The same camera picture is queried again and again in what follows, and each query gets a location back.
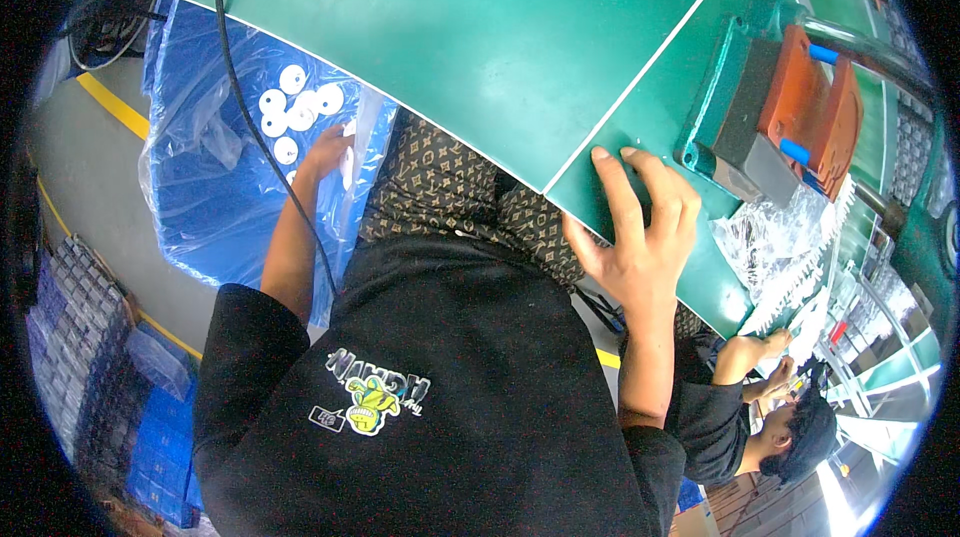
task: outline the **concrete floor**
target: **concrete floor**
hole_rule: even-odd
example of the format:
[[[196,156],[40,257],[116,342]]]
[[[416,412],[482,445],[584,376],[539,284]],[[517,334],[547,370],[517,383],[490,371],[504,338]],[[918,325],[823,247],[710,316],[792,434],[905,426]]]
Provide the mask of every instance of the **concrete floor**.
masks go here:
[[[131,108],[149,117],[140,93],[143,64],[119,60],[91,73]],[[141,308],[193,349],[203,352],[216,290],[168,264],[157,246],[153,216],[138,182],[143,141],[75,80],[60,84],[27,123],[30,152],[66,227],[102,256]],[[64,232],[44,206],[52,242]],[[579,301],[597,348],[616,353],[614,337]],[[323,329],[310,327],[311,340]],[[614,401],[618,371],[603,366]]]

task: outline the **cartoon character print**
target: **cartoon character print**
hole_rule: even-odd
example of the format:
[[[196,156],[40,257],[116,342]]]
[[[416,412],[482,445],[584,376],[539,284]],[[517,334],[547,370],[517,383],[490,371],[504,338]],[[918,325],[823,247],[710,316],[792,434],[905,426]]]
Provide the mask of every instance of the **cartoon character print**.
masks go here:
[[[383,388],[379,376],[371,375],[366,382],[354,376],[344,387],[353,393],[353,405],[346,410],[346,419],[361,435],[376,435],[387,414],[397,416],[401,412],[400,399]]]

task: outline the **patterned pants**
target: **patterned pants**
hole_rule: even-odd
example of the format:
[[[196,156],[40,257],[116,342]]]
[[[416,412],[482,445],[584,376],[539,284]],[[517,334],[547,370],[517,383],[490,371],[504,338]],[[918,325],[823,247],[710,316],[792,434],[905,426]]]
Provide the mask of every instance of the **patterned pants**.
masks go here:
[[[397,114],[390,152],[366,200],[360,236],[457,234],[529,255],[567,289],[584,276],[543,195],[517,184],[497,193],[497,167],[423,118]]]

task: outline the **black hair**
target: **black hair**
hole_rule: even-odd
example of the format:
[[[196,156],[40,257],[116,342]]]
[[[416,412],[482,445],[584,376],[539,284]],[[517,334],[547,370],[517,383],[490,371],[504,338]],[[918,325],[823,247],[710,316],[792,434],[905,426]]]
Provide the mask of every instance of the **black hair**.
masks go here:
[[[804,394],[786,423],[791,443],[786,451],[760,460],[760,472],[778,476],[782,483],[803,478],[830,455],[836,434],[836,415],[816,390]]]

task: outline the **yellow floor line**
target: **yellow floor line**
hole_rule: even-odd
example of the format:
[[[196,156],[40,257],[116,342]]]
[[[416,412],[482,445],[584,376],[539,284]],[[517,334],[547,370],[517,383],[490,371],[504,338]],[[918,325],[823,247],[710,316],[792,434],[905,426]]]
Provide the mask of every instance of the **yellow floor line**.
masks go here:
[[[609,366],[611,368],[620,368],[620,356],[613,355],[609,351],[603,351],[597,348],[597,357],[600,358],[600,363],[604,366]]]
[[[77,82],[93,99],[97,100],[103,109],[130,129],[134,135],[147,140],[150,134],[150,121],[141,116],[136,110],[128,106],[122,99],[110,92],[89,73],[80,74]]]
[[[86,89],[86,92],[89,93],[93,97],[93,99],[97,101],[97,103],[103,106],[104,110],[108,111],[111,115],[113,115],[113,117],[115,117],[117,120],[123,123],[124,126],[126,126],[131,131],[133,131],[134,135],[137,135],[141,139],[146,140],[147,135],[150,133],[149,120],[141,116],[139,113],[137,113],[137,111],[135,111],[133,108],[128,106],[126,103],[124,103],[123,100],[121,100],[119,97],[111,93],[99,81],[97,81],[95,78],[90,76],[90,74],[80,74],[77,77],[77,82],[80,84],[81,87]],[[50,198],[47,197],[46,191],[43,191],[43,196],[47,200],[47,205],[50,206],[51,210],[53,210],[54,216],[56,216],[56,220],[60,222],[60,226],[63,228],[63,230],[67,234],[70,234],[70,232],[66,230],[66,225],[64,224],[64,221],[61,220],[59,215],[57,215],[57,211],[54,209],[53,204],[50,201]],[[181,346],[186,351],[189,351],[193,355],[196,355],[198,358],[203,357],[199,351],[191,348],[189,345],[187,345],[180,339],[177,339],[176,337],[174,337],[174,335],[170,331],[160,326],[157,323],[157,321],[155,321],[153,318],[148,316],[142,310],[140,311],[140,315],[143,316],[144,320],[146,320],[148,323],[153,325],[154,328],[156,328],[161,333],[163,333],[168,339],[170,339],[177,345]],[[604,366],[609,366],[610,368],[617,368],[617,369],[620,368],[620,358],[616,355],[613,355],[612,353],[598,349],[597,357],[600,358],[600,363],[603,364]]]
[[[63,232],[65,232],[67,236],[70,236],[71,234],[73,234],[72,232],[70,232],[69,229],[66,228],[66,223],[64,222],[64,219],[61,218],[60,213],[57,212],[57,208],[54,206],[53,200],[50,199],[50,195],[47,193],[47,189],[43,186],[43,182],[41,181],[41,177],[36,177],[36,186],[38,186],[38,187],[40,188],[40,194],[43,195],[43,200],[47,203],[47,207],[50,208],[50,211],[53,212],[54,218],[56,218],[56,222],[60,225],[60,228],[63,229]],[[181,341],[180,339],[177,339],[177,338],[174,336],[174,333],[172,333],[172,332],[170,332],[169,330],[167,330],[166,328],[162,327],[159,322],[157,322],[156,320],[154,320],[153,318],[151,318],[150,315],[148,315],[147,312],[143,311],[142,309],[140,310],[140,316],[141,316],[145,321],[147,321],[147,323],[150,324],[153,328],[156,328],[156,330],[159,331],[160,334],[162,334],[162,335],[165,336],[166,338],[170,339],[171,341],[173,341],[174,343],[176,343],[176,344],[179,345],[180,347],[184,348],[184,349],[185,349],[186,351],[188,351],[191,355],[196,356],[198,359],[203,359],[204,355],[203,355],[202,353],[200,353],[199,351],[193,349],[192,347],[190,347],[189,345],[187,345],[186,343],[184,343],[184,342]]]
[[[41,177],[36,177],[36,186],[40,187],[40,194],[43,196],[43,199],[47,202],[47,207],[50,208],[50,211],[53,212],[54,218],[56,218],[56,223],[60,225],[60,228],[63,229],[63,232],[67,236],[70,236],[70,230],[66,228],[66,223],[63,218],[60,218],[60,214],[57,212],[57,209],[54,207],[54,203],[50,201],[50,196],[47,194],[47,189],[43,186],[43,181]]]
[[[160,323],[158,323],[156,320],[154,320],[153,318],[151,318],[150,315],[147,314],[147,312],[143,311],[142,309],[140,310],[140,316],[141,316],[144,320],[146,320],[147,323],[150,324],[150,326],[152,326],[153,328],[156,328],[156,329],[160,332],[160,334],[162,334],[164,337],[170,339],[171,341],[173,341],[173,342],[176,343],[177,345],[181,346],[181,347],[184,348],[186,351],[189,351],[190,354],[193,355],[193,356],[195,356],[197,359],[203,359],[203,358],[204,358],[204,355],[203,355],[202,353],[200,353],[199,351],[193,349],[192,347],[190,347],[189,345],[187,345],[186,343],[184,343],[184,342],[181,341],[180,339],[177,339],[172,332],[170,332],[170,331],[167,330],[166,328],[162,327],[162,326],[160,325]]]

